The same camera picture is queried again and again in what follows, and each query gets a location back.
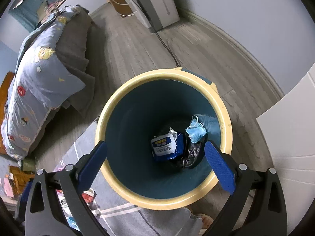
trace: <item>blue gripper pad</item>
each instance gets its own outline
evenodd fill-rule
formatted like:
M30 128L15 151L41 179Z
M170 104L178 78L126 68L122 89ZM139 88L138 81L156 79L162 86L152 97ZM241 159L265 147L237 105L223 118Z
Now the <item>blue gripper pad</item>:
M232 195L236 187L235 175L210 141L204 146L204 156L206 156L223 190Z
M83 191L87 191L91 187L106 157L107 144L104 141L99 141L91 151L89 159L78 174L77 192L81 194Z

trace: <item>metal screw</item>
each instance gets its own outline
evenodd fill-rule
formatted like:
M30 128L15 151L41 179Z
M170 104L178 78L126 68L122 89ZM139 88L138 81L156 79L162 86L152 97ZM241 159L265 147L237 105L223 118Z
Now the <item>metal screw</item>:
M74 166L72 164L69 164L66 166L66 171L71 171L73 170Z
M241 170L247 170L247 166L243 163L241 163L239 166L238 166Z
M44 170L43 169L39 169L39 170L37 170L37 175L41 175L42 173L44 173Z
M276 170L274 168L270 168L269 171L270 171L271 174L275 174L276 173Z

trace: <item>bed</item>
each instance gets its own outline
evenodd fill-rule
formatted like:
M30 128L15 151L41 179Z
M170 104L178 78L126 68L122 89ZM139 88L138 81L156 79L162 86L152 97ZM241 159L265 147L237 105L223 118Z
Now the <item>bed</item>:
M67 6L23 41L7 101L1 97L5 102L2 147L12 158L21 161L35 149L61 106L73 106L85 116L95 83L85 73L92 22L87 13L80 6Z

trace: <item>blue packaging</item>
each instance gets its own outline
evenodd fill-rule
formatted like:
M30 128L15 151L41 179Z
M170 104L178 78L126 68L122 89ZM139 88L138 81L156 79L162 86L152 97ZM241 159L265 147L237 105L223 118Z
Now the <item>blue packaging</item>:
M151 140L153 158L155 161L174 159L184 152L184 135L177 133L171 127L170 132Z
M76 229L77 231L81 232L73 217L68 217L67 222L71 228Z

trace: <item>wooden floor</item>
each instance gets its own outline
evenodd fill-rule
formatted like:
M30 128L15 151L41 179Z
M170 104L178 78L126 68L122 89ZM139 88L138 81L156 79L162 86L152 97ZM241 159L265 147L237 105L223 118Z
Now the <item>wooden floor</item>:
M174 60L154 34L135 16L122 19L111 4L93 13L87 41L87 73L95 76L95 97L85 119L72 108L61 109L47 126L34 155L37 167L51 171L68 148L100 114L123 83L143 72L174 68ZM186 19L160 31L182 67L213 81L229 112L233 127L232 157L251 169L266 170L272 160L256 118L281 97L259 68L228 40L204 23ZM219 184L192 205L195 213L217 216L228 198ZM240 226L252 197L237 223Z

